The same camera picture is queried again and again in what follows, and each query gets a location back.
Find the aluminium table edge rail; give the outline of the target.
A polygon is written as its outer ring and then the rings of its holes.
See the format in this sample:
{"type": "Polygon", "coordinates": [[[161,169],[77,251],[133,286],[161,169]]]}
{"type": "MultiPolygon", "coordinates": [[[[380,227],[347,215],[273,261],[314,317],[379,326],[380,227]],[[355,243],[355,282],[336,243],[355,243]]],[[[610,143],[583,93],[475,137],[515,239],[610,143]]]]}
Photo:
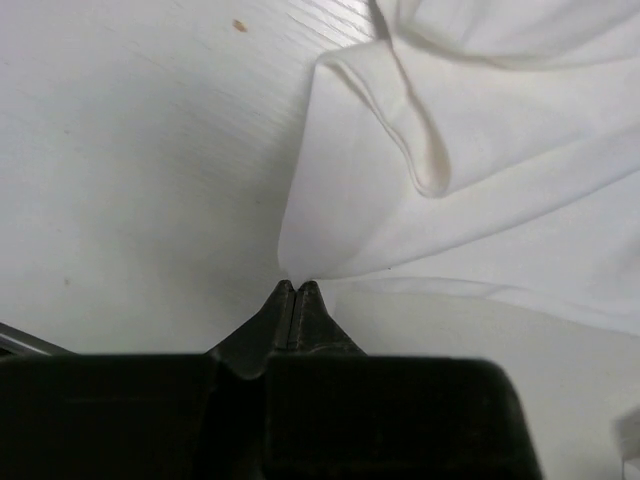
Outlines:
{"type": "Polygon", "coordinates": [[[69,354],[68,350],[46,342],[33,335],[13,328],[7,324],[0,324],[1,351],[13,355],[62,355],[69,354]]]}

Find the plain white t-shirt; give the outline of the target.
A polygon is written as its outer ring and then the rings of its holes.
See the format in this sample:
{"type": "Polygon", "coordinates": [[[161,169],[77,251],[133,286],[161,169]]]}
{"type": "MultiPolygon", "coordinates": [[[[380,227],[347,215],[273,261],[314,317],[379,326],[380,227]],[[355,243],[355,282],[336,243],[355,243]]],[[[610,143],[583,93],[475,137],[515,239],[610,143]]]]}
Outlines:
{"type": "Polygon", "coordinates": [[[381,1],[322,55],[278,245],[294,283],[639,331],[639,5],[381,1]]]}

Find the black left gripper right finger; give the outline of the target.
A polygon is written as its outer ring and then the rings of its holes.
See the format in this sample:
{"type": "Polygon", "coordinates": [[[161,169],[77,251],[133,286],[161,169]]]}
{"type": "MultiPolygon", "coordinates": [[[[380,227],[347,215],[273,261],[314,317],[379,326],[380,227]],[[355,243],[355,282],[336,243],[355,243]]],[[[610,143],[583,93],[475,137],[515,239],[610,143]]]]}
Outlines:
{"type": "Polygon", "coordinates": [[[538,479],[518,394],[497,364],[369,356],[295,294],[285,351],[264,374],[269,479],[538,479]]]}

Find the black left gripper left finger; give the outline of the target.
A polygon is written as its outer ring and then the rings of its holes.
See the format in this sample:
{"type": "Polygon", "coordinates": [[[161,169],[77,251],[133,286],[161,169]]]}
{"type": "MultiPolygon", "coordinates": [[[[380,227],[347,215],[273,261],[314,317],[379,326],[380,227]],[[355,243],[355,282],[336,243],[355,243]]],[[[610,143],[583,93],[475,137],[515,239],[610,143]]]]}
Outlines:
{"type": "Polygon", "coordinates": [[[263,376],[295,292],[205,353],[13,351],[1,360],[5,479],[258,479],[263,376]]]}

